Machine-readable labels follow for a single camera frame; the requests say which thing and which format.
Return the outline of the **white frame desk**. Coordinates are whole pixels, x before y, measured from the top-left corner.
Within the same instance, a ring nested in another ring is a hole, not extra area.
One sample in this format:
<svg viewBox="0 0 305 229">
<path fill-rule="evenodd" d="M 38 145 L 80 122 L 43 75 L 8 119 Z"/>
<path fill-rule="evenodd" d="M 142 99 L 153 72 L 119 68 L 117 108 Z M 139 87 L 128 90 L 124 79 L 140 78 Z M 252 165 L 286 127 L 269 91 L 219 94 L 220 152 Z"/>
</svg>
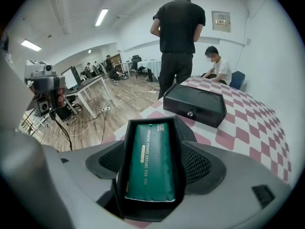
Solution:
<svg viewBox="0 0 305 229">
<path fill-rule="evenodd" d="M 102 93 L 105 93 L 107 99 L 112 103 L 112 97 L 108 91 L 104 78 L 100 75 L 97 77 L 90 78 L 81 83 L 80 87 L 76 90 L 67 90 L 66 97 L 75 95 L 81 102 L 82 106 L 88 111 L 93 119 L 97 118 L 97 114 L 91 109 L 88 102 L 91 102 L 92 99 L 88 94 L 88 90 L 97 83 L 102 84 Z"/>
</svg>

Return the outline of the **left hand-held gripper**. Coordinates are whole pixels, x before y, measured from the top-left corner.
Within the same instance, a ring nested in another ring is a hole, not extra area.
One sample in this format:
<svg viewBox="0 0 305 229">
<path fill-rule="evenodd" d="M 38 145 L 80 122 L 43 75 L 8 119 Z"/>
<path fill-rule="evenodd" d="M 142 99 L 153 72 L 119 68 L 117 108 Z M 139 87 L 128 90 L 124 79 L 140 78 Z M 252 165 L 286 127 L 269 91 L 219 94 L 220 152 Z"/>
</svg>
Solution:
<svg viewBox="0 0 305 229">
<path fill-rule="evenodd" d="M 27 60 L 24 72 L 24 81 L 34 93 L 33 101 L 45 96 L 50 103 L 50 110 L 58 109 L 57 90 L 66 89 L 65 77 L 58 75 L 51 64 L 42 60 Z"/>
</svg>

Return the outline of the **computer monitor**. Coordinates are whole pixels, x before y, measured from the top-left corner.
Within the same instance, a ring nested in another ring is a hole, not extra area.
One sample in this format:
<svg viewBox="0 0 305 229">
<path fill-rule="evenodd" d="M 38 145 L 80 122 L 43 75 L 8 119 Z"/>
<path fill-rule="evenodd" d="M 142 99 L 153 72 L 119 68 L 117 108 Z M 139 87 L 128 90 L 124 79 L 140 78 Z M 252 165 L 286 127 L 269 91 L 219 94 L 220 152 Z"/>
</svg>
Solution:
<svg viewBox="0 0 305 229">
<path fill-rule="evenodd" d="M 61 73 L 65 77 L 65 85 L 69 90 L 77 90 L 81 85 L 81 79 L 75 66 L 71 66 Z"/>
</svg>

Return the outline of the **blue chair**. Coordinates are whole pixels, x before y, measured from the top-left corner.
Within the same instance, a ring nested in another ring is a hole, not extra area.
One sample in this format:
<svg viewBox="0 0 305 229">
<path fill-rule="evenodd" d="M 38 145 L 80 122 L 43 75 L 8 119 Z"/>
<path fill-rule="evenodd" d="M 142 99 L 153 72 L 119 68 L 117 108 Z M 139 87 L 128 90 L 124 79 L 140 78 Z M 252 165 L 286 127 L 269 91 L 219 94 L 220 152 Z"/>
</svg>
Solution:
<svg viewBox="0 0 305 229">
<path fill-rule="evenodd" d="M 230 83 L 230 87 L 240 90 L 242 84 L 244 83 L 244 80 L 245 80 L 245 74 L 240 71 L 236 71 L 232 73 L 232 80 Z"/>
</svg>

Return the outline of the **pink checkered tablecloth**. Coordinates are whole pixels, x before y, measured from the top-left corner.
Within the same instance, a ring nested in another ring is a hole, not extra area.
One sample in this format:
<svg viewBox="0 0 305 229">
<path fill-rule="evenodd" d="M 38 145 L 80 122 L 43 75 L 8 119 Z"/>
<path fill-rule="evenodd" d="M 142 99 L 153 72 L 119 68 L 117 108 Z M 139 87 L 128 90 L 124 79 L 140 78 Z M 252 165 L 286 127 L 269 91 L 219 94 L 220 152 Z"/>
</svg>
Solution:
<svg viewBox="0 0 305 229">
<path fill-rule="evenodd" d="M 240 90 L 201 77 L 190 77 L 183 85 L 222 94 L 226 116 L 218 128 L 181 119 L 196 141 L 251 157 L 291 184 L 292 165 L 285 133 L 275 111 Z"/>
</svg>

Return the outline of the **wall electrical panel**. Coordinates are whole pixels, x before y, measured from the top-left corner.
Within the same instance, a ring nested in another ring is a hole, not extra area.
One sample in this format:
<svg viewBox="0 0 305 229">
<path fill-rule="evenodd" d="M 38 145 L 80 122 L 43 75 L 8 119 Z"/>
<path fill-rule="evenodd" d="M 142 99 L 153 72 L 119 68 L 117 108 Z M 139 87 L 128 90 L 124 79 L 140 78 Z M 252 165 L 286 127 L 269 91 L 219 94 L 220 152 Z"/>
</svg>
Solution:
<svg viewBox="0 0 305 229">
<path fill-rule="evenodd" d="M 231 17 L 228 12 L 212 11 L 213 31 L 231 32 Z"/>
</svg>

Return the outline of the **person's left hand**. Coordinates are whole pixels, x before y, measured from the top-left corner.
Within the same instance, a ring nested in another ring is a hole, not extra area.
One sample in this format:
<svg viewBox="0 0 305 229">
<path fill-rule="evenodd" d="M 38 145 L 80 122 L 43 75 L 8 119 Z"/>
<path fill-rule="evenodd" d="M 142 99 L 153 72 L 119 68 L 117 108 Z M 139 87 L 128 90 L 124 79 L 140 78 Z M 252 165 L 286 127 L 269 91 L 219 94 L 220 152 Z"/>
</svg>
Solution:
<svg viewBox="0 0 305 229">
<path fill-rule="evenodd" d="M 63 107 L 65 106 L 65 89 L 60 88 L 57 90 L 57 104 L 58 107 Z"/>
</svg>

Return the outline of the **green tissue pack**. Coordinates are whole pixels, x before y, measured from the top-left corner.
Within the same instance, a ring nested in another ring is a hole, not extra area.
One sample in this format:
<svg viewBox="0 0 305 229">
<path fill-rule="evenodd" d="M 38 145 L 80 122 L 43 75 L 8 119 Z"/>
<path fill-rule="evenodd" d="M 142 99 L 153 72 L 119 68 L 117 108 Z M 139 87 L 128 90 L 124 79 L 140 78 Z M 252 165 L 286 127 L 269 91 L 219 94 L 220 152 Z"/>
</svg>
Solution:
<svg viewBox="0 0 305 229">
<path fill-rule="evenodd" d="M 124 198 L 152 203 L 175 201 L 167 123 L 137 125 Z"/>
</svg>

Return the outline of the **black box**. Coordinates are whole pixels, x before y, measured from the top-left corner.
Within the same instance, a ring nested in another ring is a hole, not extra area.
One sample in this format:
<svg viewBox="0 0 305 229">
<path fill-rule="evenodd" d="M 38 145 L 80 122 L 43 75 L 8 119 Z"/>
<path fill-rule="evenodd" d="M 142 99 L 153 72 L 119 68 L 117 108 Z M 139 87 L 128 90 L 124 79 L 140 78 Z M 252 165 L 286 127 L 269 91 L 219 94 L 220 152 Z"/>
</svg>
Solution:
<svg viewBox="0 0 305 229">
<path fill-rule="evenodd" d="M 141 202 L 124 198 L 129 178 L 130 160 L 137 125 L 167 123 L 169 126 L 175 201 L 164 203 Z M 183 141 L 195 141 L 195 135 L 179 117 L 161 117 L 151 119 L 136 119 L 128 122 L 124 141 L 120 145 L 120 169 L 117 180 L 117 199 L 124 219 L 160 222 L 165 219 L 183 200 L 187 186 L 187 176 L 184 168 Z"/>
</svg>

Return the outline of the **black box lid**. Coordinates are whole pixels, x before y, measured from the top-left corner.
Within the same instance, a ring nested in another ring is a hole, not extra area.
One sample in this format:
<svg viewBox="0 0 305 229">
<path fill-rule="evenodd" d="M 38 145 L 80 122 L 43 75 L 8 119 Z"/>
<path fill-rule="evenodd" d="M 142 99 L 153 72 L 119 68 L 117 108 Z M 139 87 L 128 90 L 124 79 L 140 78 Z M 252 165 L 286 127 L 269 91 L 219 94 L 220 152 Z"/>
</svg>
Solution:
<svg viewBox="0 0 305 229">
<path fill-rule="evenodd" d="M 213 128 L 218 128 L 227 114 L 221 94 L 181 84 L 172 85 L 164 93 L 163 108 Z"/>
</svg>

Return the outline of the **ceiling light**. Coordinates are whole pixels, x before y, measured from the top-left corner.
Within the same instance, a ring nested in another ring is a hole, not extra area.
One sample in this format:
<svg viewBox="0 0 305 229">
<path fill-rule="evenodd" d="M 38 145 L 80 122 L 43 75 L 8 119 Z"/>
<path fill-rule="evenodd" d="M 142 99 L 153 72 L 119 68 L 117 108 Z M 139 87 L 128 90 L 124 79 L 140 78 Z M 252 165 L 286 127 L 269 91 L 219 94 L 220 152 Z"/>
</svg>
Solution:
<svg viewBox="0 0 305 229">
<path fill-rule="evenodd" d="M 31 50 L 34 50 L 36 52 L 39 52 L 41 50 L 41 47 L 35 45 L 34 43 L 28 41 L 28 40 L 24 40 L 22 43 L 21 43 L 22 46 L 24 47 L 27 47 Z"/>
<path fill-rule="evenodd" d="M 98 27 L 98 26 L 101 25 L 102 20 L 103 20 L 104 17 L 106 16 L 107 12 L 108 12 L 108 9 L 102 9 L 102 10 L 101 10 L 101 12 L 100 12 L 100 14 L 99 14 L 99 16 L 98 16 L 98 18 L 97 18 L 97 21 L 96 21 L 96 23 L 95 23 L 95 26 L 96 26 L 96 27 Z"/>
</svg>

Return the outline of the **black office chair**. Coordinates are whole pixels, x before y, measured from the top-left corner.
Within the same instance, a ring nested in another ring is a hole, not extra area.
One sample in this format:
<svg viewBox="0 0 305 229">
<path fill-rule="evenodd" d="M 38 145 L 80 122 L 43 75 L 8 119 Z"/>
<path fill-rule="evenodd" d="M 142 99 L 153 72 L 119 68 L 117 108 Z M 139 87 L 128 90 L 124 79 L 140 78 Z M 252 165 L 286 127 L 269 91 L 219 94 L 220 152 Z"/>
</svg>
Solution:
<svg viewBox="0 0 305 229">
<path fill-rule="evenodd" d="M 139 55 L 133 55 L 131 61 L 132 61 L 131 71 L 135 71 L 136 78 L 138 78 L 138 76 L 142 74 L 145 74 L 144 72 L 145 68 L 143 66 L 138 66 L 138 63 L 142 61 L 142 58 Z"/>
</svg>

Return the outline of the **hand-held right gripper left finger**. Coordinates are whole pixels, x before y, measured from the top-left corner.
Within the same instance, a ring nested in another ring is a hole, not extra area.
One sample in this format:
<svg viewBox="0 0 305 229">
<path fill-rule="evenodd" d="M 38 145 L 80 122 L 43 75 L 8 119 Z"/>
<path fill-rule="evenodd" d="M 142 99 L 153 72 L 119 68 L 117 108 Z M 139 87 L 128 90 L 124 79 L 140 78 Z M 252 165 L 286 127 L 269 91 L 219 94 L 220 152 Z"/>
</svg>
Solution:
<svg viewBox="0 0 305 229">
<path fill-rule="evenodd" d="M 97 204 L 98 199 L 111 190 L 112 180 L 97 177 L 85 165 L 89 156 L 118 144 L 119 141 L 112 141 L 60 153 L 52 146 L 42 146 L 52 181 L 69 213 L 72 229 L 124 227 L 122 219 Z"/>
</svg>

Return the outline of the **brown door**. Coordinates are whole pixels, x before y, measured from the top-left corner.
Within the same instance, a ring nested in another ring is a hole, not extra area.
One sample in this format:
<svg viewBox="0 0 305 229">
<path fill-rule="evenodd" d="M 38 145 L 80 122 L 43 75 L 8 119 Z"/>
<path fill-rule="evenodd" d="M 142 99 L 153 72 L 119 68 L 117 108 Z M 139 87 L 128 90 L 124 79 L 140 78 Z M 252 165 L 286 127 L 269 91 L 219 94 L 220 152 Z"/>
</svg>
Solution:
<svg viewBox="0 0 305 229">
<path fill-rule="evenodd" d="M 110 58 L 112 61 L 113 66 L 118 69 L 119 71 L 122 71 L 122 59 L 120 54 L 116 54 Z"/>
</svg>

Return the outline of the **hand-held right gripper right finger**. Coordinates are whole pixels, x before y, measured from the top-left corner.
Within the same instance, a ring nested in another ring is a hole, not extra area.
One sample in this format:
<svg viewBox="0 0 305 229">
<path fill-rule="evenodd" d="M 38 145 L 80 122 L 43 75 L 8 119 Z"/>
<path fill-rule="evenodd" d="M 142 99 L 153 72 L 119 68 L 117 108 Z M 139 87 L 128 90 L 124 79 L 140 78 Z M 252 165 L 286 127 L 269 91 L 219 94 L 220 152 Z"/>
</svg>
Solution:
<svg viewBox="0 0 305 229">
<path fill-rule="evenodd" d="M 216 178 L 222 170 L 224 178 L 204 195 L 195 194 L 202 189 L 201 181 L 192 183 L 179 206 L 147 229 L 261 229 L 291 192 L 287 183 L 246 155 L 197 142 L 183 145 L 211 161 L 203 181 Z"/>
</svg>

